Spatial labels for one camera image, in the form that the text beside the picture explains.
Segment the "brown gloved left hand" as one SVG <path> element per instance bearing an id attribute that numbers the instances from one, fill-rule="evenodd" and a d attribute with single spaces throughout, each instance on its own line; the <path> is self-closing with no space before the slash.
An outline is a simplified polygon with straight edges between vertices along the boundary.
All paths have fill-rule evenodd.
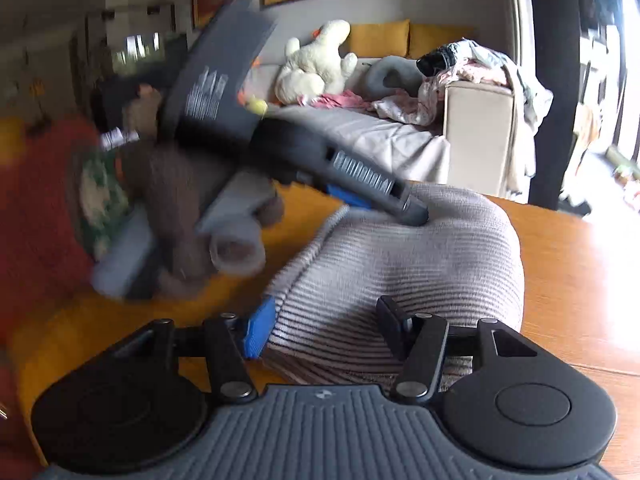
<path id="1" fill-rule="evenodd" d="M 140 140 L 119 151 L 115 168 L 127 194 L 143 203 L 157 240 L 155 291 L 189 298 L 217 274 L 259 273 L 266 263 L 262 229 L 282 220 L 284 203 L 262 174 L 158 142 L 162 101 L 158 90 L 140 84 L 122 110 Z"/>

